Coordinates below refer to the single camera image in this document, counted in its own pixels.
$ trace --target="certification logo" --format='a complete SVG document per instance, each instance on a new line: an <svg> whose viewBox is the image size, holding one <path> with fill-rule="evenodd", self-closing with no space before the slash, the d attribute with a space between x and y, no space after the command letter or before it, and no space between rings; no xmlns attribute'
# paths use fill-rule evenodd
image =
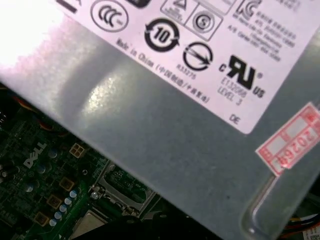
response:
<svg viewBox="0 0 320 240"><path fill-rule="evenodd" d="M129 22L127 10L114 0L98 0L91 7L91 18L100 29L117 33L125 29Z"/></svg>

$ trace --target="cable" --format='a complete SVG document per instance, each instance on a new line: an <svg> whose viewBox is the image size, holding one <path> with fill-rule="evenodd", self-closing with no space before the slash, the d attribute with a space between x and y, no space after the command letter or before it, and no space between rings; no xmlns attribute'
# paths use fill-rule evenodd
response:
<svg viewBox="0 0 320 240"><path fill-rule="evenodd" d="M24 102L23 100L21 100L20 98L13 96L12 97L16 102L18 102L18 104L20 104L21 107L28 109L29 111L32 111L34 113L38 113L37 110L35 110L34 108L32 108L31 106L29 106L26 102Z"/></svg>
<svg viewBox="0 0 320 240"><path fill-rule="evenodd" d="M302 221L292 221L287 224L287 226L295 226L295 225L302 225L302 224L307 224L315 221L320 221L320 214L315 215L312 218L302 220Z"/></svg>
<svg viewBox="0 0 320 240"><path fill-rule="evenodd" d="M295 235L295 234L298 234L298 233L313 229L313 228L318 227L318 226L320 226L320 221L319 222L315 222L313 224L309 224L308 227L304 226L303 228L301 228L299 230L293 229L290 232L286 232L286 233L282 234L279 238L280 239L285 239L285 238L288 238L288 237L290 237L292 235Z"/></svg>

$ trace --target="electronic component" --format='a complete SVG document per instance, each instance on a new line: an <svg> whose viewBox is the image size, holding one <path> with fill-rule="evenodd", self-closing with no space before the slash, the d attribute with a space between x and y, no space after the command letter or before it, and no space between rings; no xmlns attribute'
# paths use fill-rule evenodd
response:
<svg viewBox="0 0 320 240"><path fill-rule="evenodd" d="M98 183L105 189L109 201L120 203L123 207L132 207L139 214L157 195L111 161L106 164Z"/></svg>
<svg viewBox="0 0 320 240"><path fill-rule="evenodd" d="M60 205L63 203L63 199L61 197L56 196L55 194L51 194L50 197L47 199L46 203L57 210Z"/></svg>
<svg viewBox="0 0 320 240"><path fill-rule="evenodd" d="M41 227L47 225L50 221L50 218L46 216L44 213L39 211L36 216L34 217L34 222L39 224Z"/></svg>
<svg viewBox="0 0 320 240"><path fill-rule="evenodd" d="M62 214L66 214L67 213L67 205L65 204L62 204L60 207L59 207L59 210Z"/></svg>
<svg viewBox="0 0 320 240"><path fill-rule="evenodd" d="M72 180L70 180L67 177L63 177L59 183L59 186L62 187L64 190L66 191L71 191L72 188L75 186L75 182L73 182Z"/></svg>
<svg viewBox="0 0 320 240"><path fill-rule="evenodd" d="M51 227L56 226L56 225L57 225L57 220L56 220L56 219L51 219L51 220L49 221L49 225L50 225Z"/></svg>
<svg viewBox="0 0 320 240"><path fill-rule="evenodd" d="M57 219L57 220L61 220L61 218L62 218L62 213L59 212L59 211L56 211L56 212L54 213L54 218Z"/></svg>
<svg viewBox="0 0 320 240"><path fill-rule="evenodd" d="M69 206L69 207L71 207L71 205L72 205L72 199L71 199L70 197L66 197L66 198L64 199L64 204L67 205L67 206Z"/></svg>
<svg viewBox="0 0 320 240"><path fill-rule="evenodd" d="M91 230L101 227L106 223L107 221L101 216L91 210L88 210L84 217L77 222L70 239L75 239Z"/></svg>
<svg viewBox="0 0 320 240"><path fill-rule="evenodd" d="M13 165L14 165L14 162L12 160L8 160L8 159L2 160L0 162L0 171L4 170L5 168L12 167Z"/></svg>
<svg viewBox="0 0 320 240"><path fill-rule="evenodd" d="M1 173L3 178L7 178L10 175L15 175L20 172L20 168L17 166L5 167Z"/></svg>
<svg viewBox="0 0 320 240"><path fill-rule="evenodd" d="M31 193L38 187L39 187L39 182L37 180L31 180L23 184L23 190L27 193Z"/></svg>
<svg viewBox="0 0 320 240"><path fill-rule="evenodd" d="M69 193L69 196L70 196L70 198L72 198L72 199L77 198L77 195L78 195L78 193L77 193L76 190L72 190L72 191Z"/></svg>
<svg viewBox="0 0 320 240"><path fill-rule="evenodd" d="M73 156L75 156L77 159L83 157L85 154L86 150L80 146L78 143L73 144L71 147L69 153L71 153Z"/></svg>
<svg viewBox="0 0 320 240"><path fill-rule="evenodd" d="M56 148L50 148L48 151L48 157L55 159L58 156L58 150Z"/></svg>
<svg viewBox="0 0 320 240"><path fill-rule="evenodd" d="M138 181L138 187L132 186L136 180L118 167L113 167L114 171L108 168L100 176L114 165L97 151L88 151L84 144L78 144L75 136L57 134L61 127L35 108L21 107L24 109L6 122L9 128L0 131L0 219L19 235L18 239L70 239L76 224L82 224L74 228L77 235L86 225L94 229L106 219L117 219L124 211L122 206L131 209L130 202L125 205L118 201L104 187L98 193L101 201L94 201L89 189L99 185L100 178L111 182L115 196L123 193L133 203L148 201L147 187L140 187ZM43 124L39 127L38 120L50 128L44 129ZM31 160L32 166L24 164Z"/></svg>

